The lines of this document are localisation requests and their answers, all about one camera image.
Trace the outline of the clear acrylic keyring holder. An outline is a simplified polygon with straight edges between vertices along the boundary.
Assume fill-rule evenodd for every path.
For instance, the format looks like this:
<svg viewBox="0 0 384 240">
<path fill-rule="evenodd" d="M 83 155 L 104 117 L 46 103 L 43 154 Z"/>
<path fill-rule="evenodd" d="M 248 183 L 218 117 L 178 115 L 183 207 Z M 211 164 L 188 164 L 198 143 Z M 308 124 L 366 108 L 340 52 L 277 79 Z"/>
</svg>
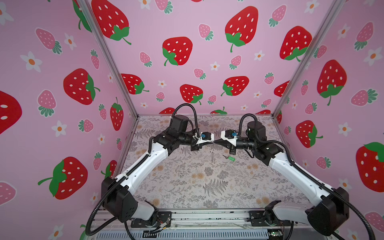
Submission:
<svg viewBox="0 0 384 240">
<path fill-rule="evenodd" d="M 210 155 L 211 155 L 211 164 L 214 165 L 216 162 L 214 144 L 211 144 L 210 146 Z"/>
</svg>

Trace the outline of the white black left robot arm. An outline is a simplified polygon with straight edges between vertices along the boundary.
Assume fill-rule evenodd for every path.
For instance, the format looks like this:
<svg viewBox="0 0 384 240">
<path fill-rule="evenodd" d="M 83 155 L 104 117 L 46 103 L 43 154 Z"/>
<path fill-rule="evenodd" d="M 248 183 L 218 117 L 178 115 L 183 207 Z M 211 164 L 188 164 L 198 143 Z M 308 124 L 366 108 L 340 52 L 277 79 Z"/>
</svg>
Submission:
<svg viewBox="0 0 384 240">
<path fill-rule="evenodd" d="M 197 128 L 187 131 L 189 122 L 186 116 L 172 117 L 169 127 L 150 140 L 149 149 L 132 166 L 114 179 L 103 180 L 102 195 L 107 197 L 103 198 L 102 206 L 115 219 L 122 223 L 131 219 L 148 221 L 150 225 L 155 223 L 157 208 L 134 198 L 142 181 L 179 146 L 190 146 L 192 151 L 198 151 L 215 140 L 214 134 L 200 133 Z"/>
</svg>

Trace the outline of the silver key green tag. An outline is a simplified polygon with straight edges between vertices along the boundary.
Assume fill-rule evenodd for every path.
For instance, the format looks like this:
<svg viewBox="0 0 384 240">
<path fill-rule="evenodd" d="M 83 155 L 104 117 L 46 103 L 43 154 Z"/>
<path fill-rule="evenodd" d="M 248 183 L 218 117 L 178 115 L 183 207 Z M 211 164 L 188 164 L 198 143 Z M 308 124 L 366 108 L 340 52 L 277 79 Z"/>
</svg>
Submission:
<svg viewBox="0 0 384 240">
<path fill-rule="evenodd" d="M 234 161 L 236 160 L 234 157 L 231 157 L 231 156 L 225 156 L 225 155 L 223 155 L 223 157 L 224 157 L 225 159 L 227 159 L 227 160 L 232 161 L 232 162 L 234 162 Z"/>
</svg>

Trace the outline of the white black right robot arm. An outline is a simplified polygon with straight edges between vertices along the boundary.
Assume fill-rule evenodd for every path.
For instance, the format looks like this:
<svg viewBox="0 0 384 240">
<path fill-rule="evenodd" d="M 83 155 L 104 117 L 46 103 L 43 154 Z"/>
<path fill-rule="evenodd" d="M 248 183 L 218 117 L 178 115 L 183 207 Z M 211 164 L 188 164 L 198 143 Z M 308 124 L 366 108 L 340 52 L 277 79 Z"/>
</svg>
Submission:
<svg viewBox="0 0 384 240">
<path fill-rule="evenodd" d="M 266 128 L 258 121 L 247 124 L 246 136 L 240 132 L 221 132 L 215 144 L 229 149 L 235 155 L 237 150 L 250 150 L 257 158 L 274 169 L 296 186 L 310 201 L 309 205 L 285 203 L 280 200 L 265 207 L 265 221 L 272 225 L 279 221 L 298 222 L 310 225 L 318 233 L 330 236 L 349 218 L 349 207 L 326 189 L 330 186 L 315 179 L 305 169 L 289 161 L 287 152 L 274 141 L 269 141 Z"/>
</svg>

